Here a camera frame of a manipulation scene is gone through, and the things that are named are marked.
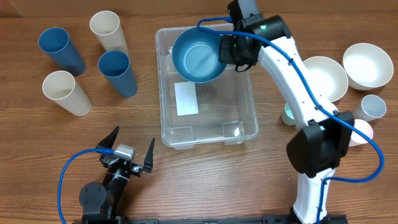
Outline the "cream tall cup front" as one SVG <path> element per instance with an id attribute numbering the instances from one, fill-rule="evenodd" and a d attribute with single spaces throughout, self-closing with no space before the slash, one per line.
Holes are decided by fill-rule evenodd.
<path id="1" fill-rule="evenodd" d="M 42 91 L 48 99 L 75 116 L 84 116 L 91 110 L 90 99 L 74 76 L 67 71 L 59 70 L 49 74 L 42 84 Z"/>

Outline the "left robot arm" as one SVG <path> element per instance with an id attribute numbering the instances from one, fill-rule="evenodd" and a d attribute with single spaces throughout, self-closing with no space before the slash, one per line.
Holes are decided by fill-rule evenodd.
<path id="1" fill-rule="evenodd" d="M 129 223 L 127 216 L 118 213 L 124 189 L 130 176 L 139 177 L 143 172 L 152 172 L 155 140 L 151 141 L 144 163 L 140 165 L 133 162 L 133 147 L 121 144 L 115 150 L 112 149 L 118 132 L 117 126 L 96 146 L 102 150 L 99 161 L 107 168 L 107 172 L 102 182 L 90 182 L 80 191 L 82 223 Z"/>

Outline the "green small cup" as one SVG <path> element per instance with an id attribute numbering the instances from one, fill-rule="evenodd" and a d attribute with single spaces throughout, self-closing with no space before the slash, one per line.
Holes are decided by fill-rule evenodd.
<path id="1" fill-rule="evenodd" d="M 284 110 L 281 114 L 281 119 L 286 125 L 295 125 L 295 118 L 293 116 L 292 110 L 290 109 L 290 106 L 287 103 L 285 104 Z"/>

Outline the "blue bowl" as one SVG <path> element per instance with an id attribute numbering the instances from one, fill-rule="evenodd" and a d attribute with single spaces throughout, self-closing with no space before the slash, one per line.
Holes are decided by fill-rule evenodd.
<path id="1" fill-rule="evenodd" d="M 206 83 L 220 76 L 226 64 L 219 61 L 221 35 L 207 27 L 182 32 L 174 42 L 172 63 L 184 79 Z"/>

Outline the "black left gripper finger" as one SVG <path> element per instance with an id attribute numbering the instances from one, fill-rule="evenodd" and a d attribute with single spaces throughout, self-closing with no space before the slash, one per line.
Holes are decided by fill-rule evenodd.
<path id="1" fill-rule="evenodd" d="M 117 138 L 119 132 L 119 126 L 116 126 L 113 131 L 106 136 L 102 141 L 97 144 L 98 149 L 111 149 Z"/>
<path id="2" fill-rule="evenodd" d="M 151 173 L 153 168 L 153 150 L 154 150 L 155 138 L 152 139 L 148 148 L 147 154 L 144 159 L 143 171 Z"/>

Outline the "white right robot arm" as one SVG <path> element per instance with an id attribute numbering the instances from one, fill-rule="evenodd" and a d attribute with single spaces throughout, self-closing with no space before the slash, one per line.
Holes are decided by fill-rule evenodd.
<path id="1" fill-rule="evenodd" d="M 259 64 L 275 81 L 294 116 L 297 134 L 287 143 L 290 163 L 298 172 L 297 197 L 289 223 L 347 223 L 346 215 L 326 210 L 328 184 L 348 151 L 352 131 L 333 120 L 354 123 L 321 93 L 309 93 L 301 80 L 308 76 L 294 38 L 280 16 L 265 18 L 255 1 L 228 4 L 233 34 L 223 35 L 220 62 L 251 68 Z"/>

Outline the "grey small cup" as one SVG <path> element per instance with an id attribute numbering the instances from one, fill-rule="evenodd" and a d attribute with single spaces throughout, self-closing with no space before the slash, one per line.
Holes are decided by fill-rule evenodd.
<path id="1" fill-rule="evenodd" d="M 354 119 L 372 121 L 383 117 L 386 114 L 387 106 L 385 101 L 376 95 L 366 95 L 355 107 L 352 114 Z"/>

